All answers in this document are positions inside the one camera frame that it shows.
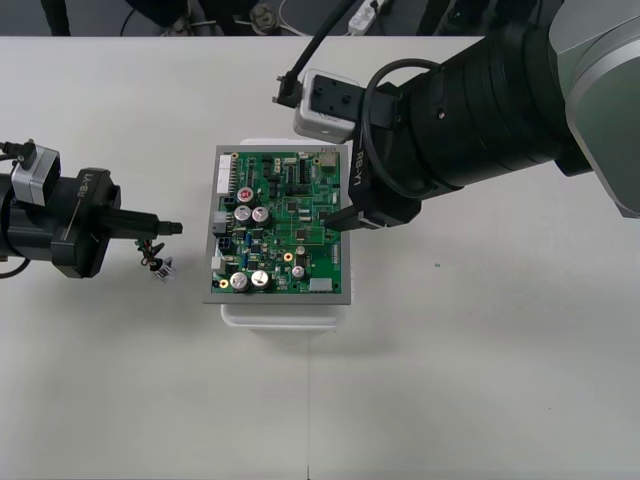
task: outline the floor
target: floor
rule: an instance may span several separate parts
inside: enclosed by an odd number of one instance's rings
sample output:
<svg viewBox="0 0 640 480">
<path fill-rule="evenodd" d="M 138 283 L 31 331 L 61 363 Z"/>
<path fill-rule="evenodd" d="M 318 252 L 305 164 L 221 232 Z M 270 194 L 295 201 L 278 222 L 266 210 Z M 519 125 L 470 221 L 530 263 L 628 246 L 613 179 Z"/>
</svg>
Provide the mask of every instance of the floor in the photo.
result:
<svg viewBox="0 0 640 480">
<path fill-rule="evenodd" d="M 281 0 L 264 0 L 274 8 Z M 287 0 L 283 9 L 285 20 L 303 32 L 313 33 L 326 15 L 340 0 Z M 543 0 L 542 19 L 552 18 L 561 0 Z M 407 36 L 415 35 L 427 0 L 396 0 L 390 15 L 376 22 L 369 35 Z M 67 0 L 71 33 L 74 36 L 117 36 L 126 16 L 131 11 L 124 0 Z M 351 15 L 335 27 L 332 34 L 347 31 Z M 194 20 L 204 20 L 199 7 L 194 5 Z M 210 27 L 198 29 L 199 35 L 215 34 Z M 162 29 L 142 15 L 134 14 L 127 24 L 125 36 L 155 36 Z M 40 0 L 0 0 L 0 35 L 49 35 Z"/>
</svg>

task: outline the green circuit board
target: green circuit board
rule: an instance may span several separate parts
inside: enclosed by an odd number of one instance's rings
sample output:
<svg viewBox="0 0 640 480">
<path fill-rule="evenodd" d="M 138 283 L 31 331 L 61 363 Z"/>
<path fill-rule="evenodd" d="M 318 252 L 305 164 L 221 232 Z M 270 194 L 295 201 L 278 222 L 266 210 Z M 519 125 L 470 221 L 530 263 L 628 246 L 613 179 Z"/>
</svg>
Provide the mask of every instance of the green circuit board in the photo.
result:
<svg viewBox="0 0 640 480">
<path fill-rule="evenodd" d="M 227 155 L 231 155 L 231 185 L 229 194 L 219 199 L 218 209 L 227 212 L 229 243 L 224 252 L 218 252 L 225 269 L 213 274 L 212 292 L 233 292 L 229 280 L 236 272 L 251 278 L 262 270 L 269 274 L 269 287 L 251 293 L 341 293 L 340 233 L 324 227 L 324 218 L 341 208 L 340 154 L 327 147 L 322 152 Z M 251 188 L 254 195 L 249 208 L 268 209 L 267 224 L 251 221 L 243 226 L 235 218 L 243 187 Z M 304 247 L 303 255 L 298 255 L 298 247 Z M 305 269 L 303 279 L 293 277 L 296 266 Z"/>
</svg>

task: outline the black cylinder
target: black cylinder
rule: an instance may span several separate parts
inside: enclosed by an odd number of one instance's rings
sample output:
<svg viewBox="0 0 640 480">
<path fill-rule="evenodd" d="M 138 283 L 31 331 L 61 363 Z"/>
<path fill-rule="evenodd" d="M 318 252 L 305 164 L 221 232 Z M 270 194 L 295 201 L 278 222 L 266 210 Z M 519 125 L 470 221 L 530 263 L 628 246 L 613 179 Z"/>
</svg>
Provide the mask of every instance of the black cylinder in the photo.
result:
<svg viewBox="0 0 640 480">
<path fill-rule="evenodd" d="M 464 187 L 575 144 L 547 29 L 509 26 L 408 85 L 417 157 L 438 183 Z"/>
</svg>

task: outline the black cable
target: black cable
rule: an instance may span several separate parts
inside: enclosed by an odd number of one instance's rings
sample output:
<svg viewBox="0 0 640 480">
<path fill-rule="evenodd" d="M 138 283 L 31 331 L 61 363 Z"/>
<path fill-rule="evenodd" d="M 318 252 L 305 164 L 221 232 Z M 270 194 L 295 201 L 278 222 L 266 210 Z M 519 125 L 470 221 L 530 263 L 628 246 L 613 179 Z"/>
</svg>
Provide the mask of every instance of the black cable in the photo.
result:
<svg viewBox="0 0 640 480">
<path fill-rule="evenodd" d="M 27 269 L 30 263 L 31 263 L 31 260 L 29 260 L 28 258 L 25 258 L 24 262 L 22 262 L 20 266 L 15 270 L 12 270 L 7 273 L 0 273 L 0 280 L 6 280 L 8 278 L 12 278 L 12 277 L 15 277 L 16 275 L 21 274 Z"/>
<path fill-rule="evenodd" d="M 293 85 L 298 78 L 298 75 L 302 73 L 304 67 L 309 63 L 309 60 L 316 52 L 322 41 L 329 35 L 329 32 L 336 26 L 336 24 L 340 21 L 342 17 L 349 11 L 349 9 L 357 2 L 358 0 L 342 0 L 342 3 L 338 5 L 338 7 L 331 12 L 331 14 L 324 21 L 318 32 L 313 36 L 307 48 L 304 49 L 300 58 L 296 61 L 295 65 L 291 70 L 289 70 L 285 76 L 287 84 L 285 88 L 285 93 L 288 95 L 293 90 Z"/>
<path fill-rule="evenodd" d="M 536 27 L 540 26 L 540 20 L 542 19 L 542 5 L 544 0 L 538 0 L 538 16 L 536 18 Z"/>
<path fill-rule="evenodd" d="M 129 12 L 129 15 L 127 15 L 127 18 L 124 19 L 124 22 L 122 23 L 122 28 L 120 28 L 121 37 L 124 35 L 124 29 L 127 28 L 127 23 L 129 23 L 129 19 L 133 16 L 134 13 L 136 13 L 136 9 L 132 8 L 131 11 Z"/>
<path fill-rule="evenodd" d="M 397 194 L 402 195 L 403 197 L 422 199 L 431 191 L 431 188 L 426 187 L 422 190 L 411 190 L 403 187 L 398 182 L 396 182 L 391 177 L 391 175 L 387 173 L 384 165 L 382 165 L 382 162 L 378 157 L 378 153 L 376 152 L 376 147 L 373 144 L 373 138 L 371 135 L 371 103 L 373 101 L 373 95 L 376 92 L 376 88 L 378 87 L 382 79 L 388 74 L 395 70 L 400 70 L 401 68 L 407 67 L 427 68 L 433 70 L 439 68 L 440 64 L 432 62 L 430 60 L 422 60 L 420 58 L 405 58 L 403 60 L 396 60 L 395 62 L 391 62 L 390 64 L 385 65 L 380 70 L 378 70 L 378 72 L 373 76 L 373 78 L 371 78 L 371 81 L 367 85 L 367 89 L 362 100 L 362 114 L 360 117 L 360 122 L 362 123 L 362 141 L 364 142 L 367 155 L 369 156 L 369 161 L 384 183 L 386 183 L 392 190 L 394 190 Z"/>
</svg>

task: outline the silver capacitor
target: silver capacitor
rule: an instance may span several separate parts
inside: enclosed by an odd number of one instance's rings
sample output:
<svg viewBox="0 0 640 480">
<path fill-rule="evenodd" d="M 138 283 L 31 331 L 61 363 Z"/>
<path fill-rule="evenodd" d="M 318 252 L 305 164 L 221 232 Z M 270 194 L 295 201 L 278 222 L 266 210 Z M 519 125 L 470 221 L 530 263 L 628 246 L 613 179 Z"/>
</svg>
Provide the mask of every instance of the silver capacitor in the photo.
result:
<svg viewBox="0 0 640 480">
<path fill-rule="evenodd" d="M 251 275 L 251 284 L 258 290 L 264 290 L 269 286 L 271 277 L 264 270 L 257 270 Z"/>
<path fill-rule="evenodd" d="M 249 278 L 243 272 L 236 272 L 229 280 L 234 292 L 246 292 L 249 288 Z"/>
<path fill-rule="evenodd" d="M 251 223 L 251 209 L 246 205 L 240 205 L 234 210 L 233 218 L 240 225 L 249 225 Z"/>
<path fill-rule="evenodd" d="M 305 275 L 304 267 L 296 266 L 291 269 L 291 275 L 296 280 L 302 280 Z"/>
<path fill-rule="evenodd" d="M 253 221 L 256 222 L 258 227 L 264 227 L 269 223 L 269 220 L 271 220 L 271 214 L 266 207 L 256 207 L 251 213 L 251 218 L 253 218 Z"/>
<path fill-rule="evenodd" d="M 236 196 L 238 197 L 238 202 L 240 202 L 240 205 L 253 205 L 255 194 L 253 193 L 253 189 L 251 187 L 242 187 L 240 190 L 238 190 Z"/>
</svg>

